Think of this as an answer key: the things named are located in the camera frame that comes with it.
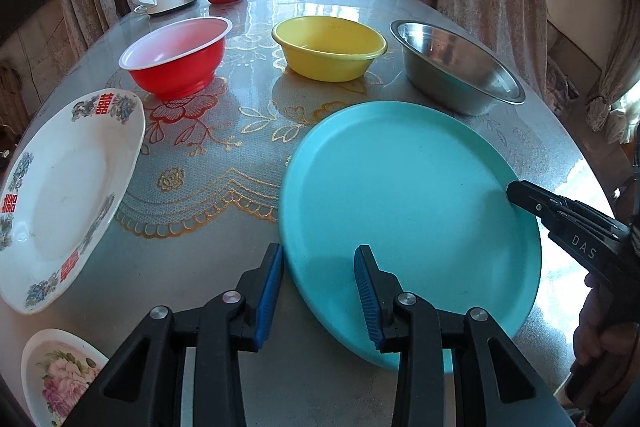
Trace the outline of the right hand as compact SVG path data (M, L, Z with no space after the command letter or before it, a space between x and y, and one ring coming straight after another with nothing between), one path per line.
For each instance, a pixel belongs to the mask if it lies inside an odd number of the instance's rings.
M590 287L590 291L580 310L579 323L574 332L574 355L580 365L587 365L604 351L612 355L634 356L630 360L629 369L623 369L622 381L602 397L604 403L617 402L626 395L639 375L639 325L626 323L600 329L603 321L600 284L592 274L585 277L585 284Z

